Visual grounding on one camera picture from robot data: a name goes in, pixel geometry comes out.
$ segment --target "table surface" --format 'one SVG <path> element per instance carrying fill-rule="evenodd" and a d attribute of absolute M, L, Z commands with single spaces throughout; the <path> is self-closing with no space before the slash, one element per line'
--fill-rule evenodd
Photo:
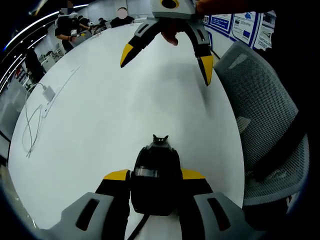
<path fill-rule="evenodd" d="M 36 224 L 48 229 L 61 212 L 95 192 L 110 172 L 133 169 L 142 147 L 169 135 L 181 167 L 206 176 L 215 192 L 239 207 L 244 196 L 244 161 L 228 97 L 213 71 L 206 87 L 192 44 L 179 33 L 178 46 L 159 34 L 126 67 L 125 44 L 138 23 L 103 31 L 59 60 L 41 83 L 57 91 L 30 157 L 25 108 L 16 123 L 9 172 L 20 200 Z M 37 86 L 27 100 L 29 117 L 47 102 Z M 30 121 L 33 137 L 39 113 Z M 141 214 L 130 204 L 126 238 Z M 178 217 L 151 216 L 137 239 L 179 239 Z"/>

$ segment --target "power adapter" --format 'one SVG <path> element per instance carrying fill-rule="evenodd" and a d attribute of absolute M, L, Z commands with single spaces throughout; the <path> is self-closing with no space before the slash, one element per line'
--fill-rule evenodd
<path fill-rule="evenodd" d="M 45 97 L 45 99 L 50 103 L 52 99 L 54 99 L 56 93 L 52 90 L 52 88 L 50 86 L 43 86 L 43 96 Z"/>

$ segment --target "yellow part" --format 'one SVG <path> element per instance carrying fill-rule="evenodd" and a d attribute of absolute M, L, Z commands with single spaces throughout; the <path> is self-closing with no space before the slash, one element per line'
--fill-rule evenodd
<path fill-rule="evenodd" d="M 123 49 L 122 52 L 122 57 L 121 57 L 121 61 L 120 61 L 120 66 L 122 65 L 122 63 L 124 62 L 125 58 L 127 57 L 128 53 L 133 49 L 134 47 L 131 46 L 129 43 L 127 43 Z"/>
<path fill-rule="evenodd" d="M 192 171 L 192 170 L 189 170 L 189 169 L 181 168 L 181 172 L 182 172 L 183 180 L 187 180 L 187 179 L 205 179 L 206 178 L 200 172 Z"/>
<path fill-rule="evenodd" d="M 214 67 L 214 56 L 201 56 L 201 61 L 203 63 L 206 81 L 208 85 L 211 83 L 212 69 Z"/>
<path fill-rule="evenodd" d="M 128 171 L 129 171 L 128 169 L 120 170 L 120 171 L 113 171 L 113 172 L 109 173 L 108 175 L 106 175 L 103 179 L 125 181 Z"/>
<path fill-rule="evenodd" d="M 179 2 L 177 0 L 173 0 L 176 4 L 176 6 L 173 8 L 173 9 L 176 9 L 177 7 L 179 7 Z"/>

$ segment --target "gray mesh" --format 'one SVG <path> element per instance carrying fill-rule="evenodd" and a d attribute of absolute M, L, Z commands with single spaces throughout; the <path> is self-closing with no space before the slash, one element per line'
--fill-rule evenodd
<path fill-rule="evenodd" d="M 285 164 L 266 179 L 256 182 L 252 178 L 253 165 L 271 150 L 298 113 L 277 73 L 260 55 L 238 41 L 214 69 L 240 132 L 245 172 L 243 205 L 268 203 L 298 192 L 309 169 L 307 136 Z"/>

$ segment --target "wall poster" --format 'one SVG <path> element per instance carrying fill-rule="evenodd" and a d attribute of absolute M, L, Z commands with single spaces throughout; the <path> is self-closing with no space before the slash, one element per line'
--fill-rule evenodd
<path fill-rule="evenodd" d="M 232 14 L 212 15 L 210 25 L 230 33 Z"/>
<path fill-rule="evenodd" d="M 204 15 L 203 23 L 204 24 L 209 24 L 209 20 L 210 20 L 210 16 L 209 15 Z"/>
<path fill-rule="evenodd" d="M 256 49 L 266 50 L 267 48 L 271 48 L 271 36 L 274 33 L 275 22 L 276 14 L 274 11 L 263 14 L 263 21 L 253 45 Z"/>
<path fill-rule="evenodd" d="M 256 13 L 254 11 L 237 13 L 234 15 L 232 34 L 247 45 L 255 34 L 254 25 L 256 20 Z"/>

